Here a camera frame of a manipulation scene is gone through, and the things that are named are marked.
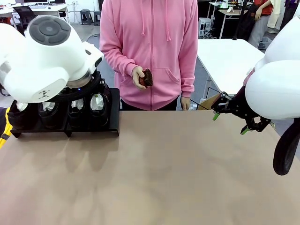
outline zipper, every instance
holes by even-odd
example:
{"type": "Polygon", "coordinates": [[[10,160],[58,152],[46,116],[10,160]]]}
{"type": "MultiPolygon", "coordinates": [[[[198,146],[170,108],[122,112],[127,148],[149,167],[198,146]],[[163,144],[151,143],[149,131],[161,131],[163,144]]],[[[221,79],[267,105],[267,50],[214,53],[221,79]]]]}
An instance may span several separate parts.
{"type": "MultiPolygon", "coordinates": [[[[152,25],[151,25],[151,52],[150,52],[150,71],[153,69],[153,39],[154,39],[154,14],[153,14],[153,0],[151,0],[151,17],[152,17],[152,25]]],[[[153,110],[153,89],[150,87],[150,110],[153,110]]]]}

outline person's left hand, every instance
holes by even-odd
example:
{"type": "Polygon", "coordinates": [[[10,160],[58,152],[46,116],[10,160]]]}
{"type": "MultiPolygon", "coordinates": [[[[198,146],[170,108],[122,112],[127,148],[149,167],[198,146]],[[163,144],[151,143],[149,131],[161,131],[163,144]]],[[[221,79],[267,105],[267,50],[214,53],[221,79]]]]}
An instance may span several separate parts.
{"type": "Polygon", "coordinates": [[[181,97],[180,103],[181,103],[181,108],[184,111],[188,110],[191,106],[191,100],[189,97],[181,97]]]}
{"type": "Polygon", "coordinates": [[[258,21],[259,18],[261,18],[262,12],[263,12],[263,9],[259,7],[255,14],[255,21],[258,21]]]}

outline black shoe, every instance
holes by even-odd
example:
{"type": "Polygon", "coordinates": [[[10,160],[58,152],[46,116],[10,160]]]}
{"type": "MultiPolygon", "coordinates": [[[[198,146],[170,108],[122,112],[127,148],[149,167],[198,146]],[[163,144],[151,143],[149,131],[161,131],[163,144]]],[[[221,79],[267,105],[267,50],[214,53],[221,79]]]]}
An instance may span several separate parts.
{"type": "Polygon", "coordinates": [[[67,116],[68,103],[55,103],[52,110],[43,109],[43,104],[38,104],[38,114],[43,125],[48,129],[62,128],[65,117],[67,116]]]}
{"type": "Polygon", "coordinates": [[[83,98],[83,107],[82,109],[78,109],[76,107],[72,108],[72,102],[69,102],[68,106],[68,117],[69,117],[69,125],[73,129],[85,128],[89,123],[89,103],[90,98],[83,98]]]}
{"type": "Polygon", "coordinates": [[[28,104],[26,109],[20,112],[17,108],[17,101],[13,101],[7,116],[13,128],[17,130],[31,129],[38,120],[38,105],[28,104]]]}
{"type": "Polygon", "coordinates": [[[99,93],[103,97],[103,109],[102,110],[92,110],[90,109],[90,126],[92,129],[98,129],[100,127],[108,126],[109,117],[112,108],[112,93],[105,84],[105,89],[103,93],[99,93]]]}

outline gray circular cap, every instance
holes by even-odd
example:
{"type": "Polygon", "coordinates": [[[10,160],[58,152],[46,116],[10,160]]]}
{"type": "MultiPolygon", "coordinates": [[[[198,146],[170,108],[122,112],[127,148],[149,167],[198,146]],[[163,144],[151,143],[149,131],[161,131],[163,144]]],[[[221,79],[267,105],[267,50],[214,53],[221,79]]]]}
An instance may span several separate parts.
{"type": "Polygon", "coordinates": [[[69,38],[71,27],[55,16],[42,16],[32,21],[29,33],[32,39],[42,45],[60,45],[69,38]]]}

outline black shoe rack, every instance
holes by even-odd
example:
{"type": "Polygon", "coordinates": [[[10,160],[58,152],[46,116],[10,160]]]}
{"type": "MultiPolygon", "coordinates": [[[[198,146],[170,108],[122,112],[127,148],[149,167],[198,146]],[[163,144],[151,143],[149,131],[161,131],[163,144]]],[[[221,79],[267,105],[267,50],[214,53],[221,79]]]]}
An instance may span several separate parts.
{"type": "Polygon", "coordinates": [[[86,127],[79,129],[72,129],[68,123],[68,104],[66,103],[66,114],[62,126],[57,129],[47,129],[40,119],[36,124],[28,130],[17,130],[13,128],[11,133],[18,138],[22,133],[57,133],[64,132],[68,137],[71,137],[73,132],[115,132],[119,136],[119,118],[120,118],[120,90],[111,88],[112,92],[112,108],[108,123],[103,127],[90,128],[87,124],[86,127]]]}

